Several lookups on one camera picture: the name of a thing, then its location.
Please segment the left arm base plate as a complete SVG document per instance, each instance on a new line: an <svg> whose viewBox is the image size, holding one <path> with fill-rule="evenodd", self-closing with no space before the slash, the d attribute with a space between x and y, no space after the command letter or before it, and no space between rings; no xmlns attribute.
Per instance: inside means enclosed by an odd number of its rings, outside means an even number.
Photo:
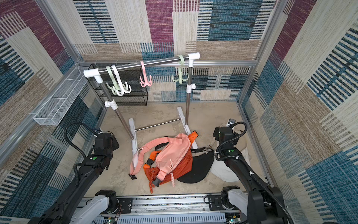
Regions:
<svg viewBox="0 0 358 224"><path fill-rule="evenodd" d="M130 214L133 204L133 198L117 198L117 209L115 210L114 214Z"/></svg>

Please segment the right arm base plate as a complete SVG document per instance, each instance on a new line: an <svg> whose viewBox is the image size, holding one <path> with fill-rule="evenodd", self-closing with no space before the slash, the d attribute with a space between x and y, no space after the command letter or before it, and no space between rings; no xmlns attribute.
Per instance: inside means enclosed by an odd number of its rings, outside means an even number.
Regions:
<svg viewBox="0 0 358 224"><path fill-rule="evenodd" d="M210 211L224 211L224 210L232 210L233 207L227 207L224 205L222 201L222 197L219 195L206 195L204 198L204 202L209 205Z"/></svg>

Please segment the white plastic hook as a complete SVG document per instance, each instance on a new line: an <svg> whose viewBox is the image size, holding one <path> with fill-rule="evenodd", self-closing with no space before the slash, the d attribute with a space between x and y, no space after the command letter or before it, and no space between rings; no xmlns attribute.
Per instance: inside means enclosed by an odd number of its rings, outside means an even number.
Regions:
<svg viewBox="0 0 358 224"><path fill-rule="evenodd" d="M119 96L123 96L124 94L129 94L129 93L131 93L131 91L132 91L131 86L128 85L127 82L124 82L124 83L122 82L122 80L121 80L121 78L120 78L120 75L119 75L119 72L118 72L116 66L112 65L111 68L112 68L113 75L114 75L114 77L115 77L115 79L116 79L116 81L117 81L117 84L118 84L118 86L119 86L119 88L120 88L120 92L121 92L121 93L120 93Z"/></svg>

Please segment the left green plastic hook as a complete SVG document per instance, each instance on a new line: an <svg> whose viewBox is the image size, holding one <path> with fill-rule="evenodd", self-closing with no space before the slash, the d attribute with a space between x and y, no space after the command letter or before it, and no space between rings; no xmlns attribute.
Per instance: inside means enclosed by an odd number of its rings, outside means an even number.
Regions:
<svg viewBox="0 0 358 224"><path fill-rule="evenodd" d="M116 79L115 79L115 77L114 77L114 75L113 75L113 72L112 72L112 70L111 70L111 67L110 66L106 66L106 70L107 70L107 72L108 72L108 74L109 74L109 76L110 76L110 79L111 79L111 81L112 81L112 85L109 85L108 83L106 83L106 85L107 85L107 87L112 91L112 93L113 94L116 94L116 95L120 95L120 88L119 88L119 86L118 86L118 84L117 84L117 81L116 81Z"/></svg>

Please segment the white metal garment rack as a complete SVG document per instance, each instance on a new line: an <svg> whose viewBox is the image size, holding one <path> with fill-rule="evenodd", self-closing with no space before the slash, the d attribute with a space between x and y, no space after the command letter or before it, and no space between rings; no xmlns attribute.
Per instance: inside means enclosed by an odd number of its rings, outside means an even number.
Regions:
<svg viewBox="0 0 358 224"><path fill-rule="evenodd" d="M175 122L180 120L182 122L183 128L185 130L185 133L190 134L191 130L189 128L189 112L190 112L190 101L191 101L191 93L192 90L194 90L196 88L195 84L192 82L192 76L193 76L193 70L194 70L194 61L195 60L199 60L200 59L200 53L189 53L187 56L184 57L184 61L188 61L188 75L189 75L189 80L187 81L186 84L186 112L184 113L181 107L178 107L178 113L179 113L179 118L174 119L169 121L171 122ZM174 63L174 62L180 62L180 58L178 56L176 57L172 57L172 58L165 58L165 59L158 59L158 60L152 60L152 61L144 61L144 65L145 68L149 67L149 66L155 66L155 65L162 65L162 64L167 64L167 63ZM116 67L118 72L119 71L126 71L129 69L136 69L136 68L141 68L141 63L132 63L132 64L127 64L127 65L121 65ZM84 76L86 78L91 78L94 77L96 82L98 84L100 84L100 86L103 88L104 93L107 97L107 101L104 102L105 107L110 107L112 108L112 110L114 110L114 112L116 113L117 117L120 119L122 125L124 126L126 132L128 133L128 135L131 138L131 145L132 145L132 154L133 154L133 159L134 159L134 165L136 166L138 164L138 157L139 157L139 153L138 153L138 141L137 141L137 135L136 135L136 131L137 129L135 128L135 124L134 124L134 120L133 119L129 119L129 123L127 123L123 117L123 115L121 114L120 110L118 109L118 105L115 102L115 100L112 98L111 94L109 93L109 91L106 89L104 83L103 83L103 79L101 77L102 74L108 73L106 68L105 69L90 69L90 70L85 70L84 71Z"/></svg>

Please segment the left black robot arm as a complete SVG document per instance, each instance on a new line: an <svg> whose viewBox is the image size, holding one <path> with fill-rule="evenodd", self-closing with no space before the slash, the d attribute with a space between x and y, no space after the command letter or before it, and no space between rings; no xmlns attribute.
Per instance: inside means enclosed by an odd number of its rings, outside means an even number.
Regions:
<svg viewBox="0 0 358 224"><path fill-rule="evenodd" d="M95 144L86 155L69 140L67 130L71 125L65 127L65 140L80 152L83 161L74 164L75 177L57 201L41 217L31 218L29 221L31 224L89 224L102 212L113 214L118 210L119 202L113 190L100 191L99 195L93 197L82 209L77 209L90 186L103 171L108 170L113 151L119 148L119 143L112 132L96 132L81 122L78 122L78 125L85 127L95 136Z"/></svg>

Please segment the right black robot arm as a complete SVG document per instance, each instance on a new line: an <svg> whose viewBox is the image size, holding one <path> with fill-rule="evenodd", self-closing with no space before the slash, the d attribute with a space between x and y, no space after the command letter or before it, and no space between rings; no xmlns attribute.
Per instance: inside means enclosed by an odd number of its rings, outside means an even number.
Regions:
<svg viewBox="0 0 358 224"><path fill-rule="evenodd" d="M246 216L243 224L292 224L294 221L286 210L281 190L262 180L236 148L238 140L247 130L247 124L239 121L216 127L213 132L219 143L215 159L224 162L246 190L243 193L238 187L226 187L222 191L223 205L227 209L238 208Z"/></svg>

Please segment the right green plastic hook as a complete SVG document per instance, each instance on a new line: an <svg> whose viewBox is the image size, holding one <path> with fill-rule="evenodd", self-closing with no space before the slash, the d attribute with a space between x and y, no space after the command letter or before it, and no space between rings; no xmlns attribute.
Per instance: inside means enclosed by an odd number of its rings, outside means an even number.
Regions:
<svg viewBox="0 0 358 224"><path fill-rule="evenodd" d="M178 82L180 85L183 84L184 81L188 81L189 80L189 75L187 75L186 78L183 78L183 71L182 69L184 68L184 57L182 55L178 55L178 57L180 58L180 62L178 62L179 69L178 69L178 79L175 78L174 75L171 75L171 79L173 82Z"/></svg>

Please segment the black crossbody bag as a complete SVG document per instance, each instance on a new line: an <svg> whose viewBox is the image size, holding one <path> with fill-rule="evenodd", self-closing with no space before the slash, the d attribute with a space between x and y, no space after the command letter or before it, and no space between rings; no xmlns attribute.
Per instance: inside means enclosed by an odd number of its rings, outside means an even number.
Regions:
<svg viewBox="0 0 358 224"><path fill-rule="evenodd" d="M177 178L181 183L194 184L201 182L209 173L214 162L214 151L209 148L199 156L193 157L192 170Z"/></svg>

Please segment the green plastic hook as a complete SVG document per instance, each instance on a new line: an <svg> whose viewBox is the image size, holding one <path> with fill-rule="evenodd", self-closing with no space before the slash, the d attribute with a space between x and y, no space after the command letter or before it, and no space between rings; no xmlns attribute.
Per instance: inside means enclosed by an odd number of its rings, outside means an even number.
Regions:
<svg viewBox="0 0 358 224"><path fill-rule="evenodd" d="M188 81L189 80L189 75L187 75L186 78L183 78L183 71L182 69L184 68L184 57L182 55L178 55L178 57L180 58L180 62L178 62L179 69L178 69L178 79L175 78L174 75L171 75L171 79L173 82L178 82L180 85L183 84L184 81Z"/></svg>
<svg viewBox="0 0 358 224"><path fill-rule="evenodd" d="M110 79L111 79L111 81L112 81L112 85L109 85L108 83L106 83L106 85L107 85L107 87L112 91L112 93L113 94L116 94L116 95L120 95L120 88L119 88L119 86L118 86L118 84L117 84L117 81L116 81L116 79L115 79L115 77L114 77L114 75L113 75L113 72L112 72L112 70L111 70L111 67L110 66L106 66L106 70L107 70L107 72L108 72L108 74L109 74L109 76L110 76Z"/></svg>

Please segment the cream white crossbody bag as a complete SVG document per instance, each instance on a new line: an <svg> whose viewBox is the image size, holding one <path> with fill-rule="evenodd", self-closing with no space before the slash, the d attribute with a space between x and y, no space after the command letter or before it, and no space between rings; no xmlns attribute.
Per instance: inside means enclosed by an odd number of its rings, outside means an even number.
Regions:
<svg viewBox="0 0 358 224"><path fill-rule="evenodd" d="M248 144L245 137L240 138L236 145L236 147L244 156L245 161L250 166L247 146ZM229 167L227 167L223 161L217 161L214 159L210 171L224 182L233 183L239 181L239 178L236 176L236 174Z"/></svg>

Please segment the pink plastic hook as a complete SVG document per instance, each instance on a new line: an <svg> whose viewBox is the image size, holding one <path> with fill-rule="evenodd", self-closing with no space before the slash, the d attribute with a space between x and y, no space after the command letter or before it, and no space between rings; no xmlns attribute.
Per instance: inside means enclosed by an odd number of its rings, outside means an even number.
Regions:
<svg viewBox="0 0 358 224"><path fill-rule="evenodd" d="M144 88L147 86L152 86L152 76L149 77L146 75L145 65L143 61L140 61L141 69L142 69L142 76L140 76L140 85Z"/></svg>

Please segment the black mesh shelf rack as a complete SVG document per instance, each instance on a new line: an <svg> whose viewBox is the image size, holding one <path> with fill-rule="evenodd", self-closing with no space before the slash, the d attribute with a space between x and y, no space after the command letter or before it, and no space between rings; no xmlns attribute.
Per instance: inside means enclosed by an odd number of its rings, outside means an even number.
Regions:
<svg viewBox="0 0 358 224"><path fill-rule="evenodd" d="M102 63L102 64L91 64L88 67L88 70L90 69L96 69L98 68L98 65L100 66L100 69L104 68L106 66L110 66L108 63ZM106 89L111 94L112 98L115 100L118 106L122 105L135 105L135 106L147 106L148 102L148 87L141 87L140 85L140 77L142 76L142 70L141 69L131 69L126 71L119 71L119 76L121 78L121 81L123 83L123 87L126 87L125 82L131 87L130 93L125 93L123 96L118 96L117 94L114 94L112 90L108 87L113 88L113 81L111 77L108 75L108 73L102 74L101 77L103 79L103 83L106 87ZM107 101L107 97L104 93L103 88L98 84L94 77L87 78L89 84L92 86L96 94L99 96L99 98L105 102Z"/></svg>

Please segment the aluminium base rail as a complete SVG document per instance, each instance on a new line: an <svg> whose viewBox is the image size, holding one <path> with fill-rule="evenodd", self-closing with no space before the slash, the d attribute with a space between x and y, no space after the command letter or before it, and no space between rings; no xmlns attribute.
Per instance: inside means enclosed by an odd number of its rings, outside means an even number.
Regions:
<svg viewBox="0 0 358 224"><path fill-rule="evenodd" d="M211 194L222 197L222 192ZM204 202L206 195L209 194L117 196L133 198L131 213L117 216L102 212L90 224L243 224L246 216L236 207L210 211ZM82 209L92 199L85 197L77 209Z"/></svg>

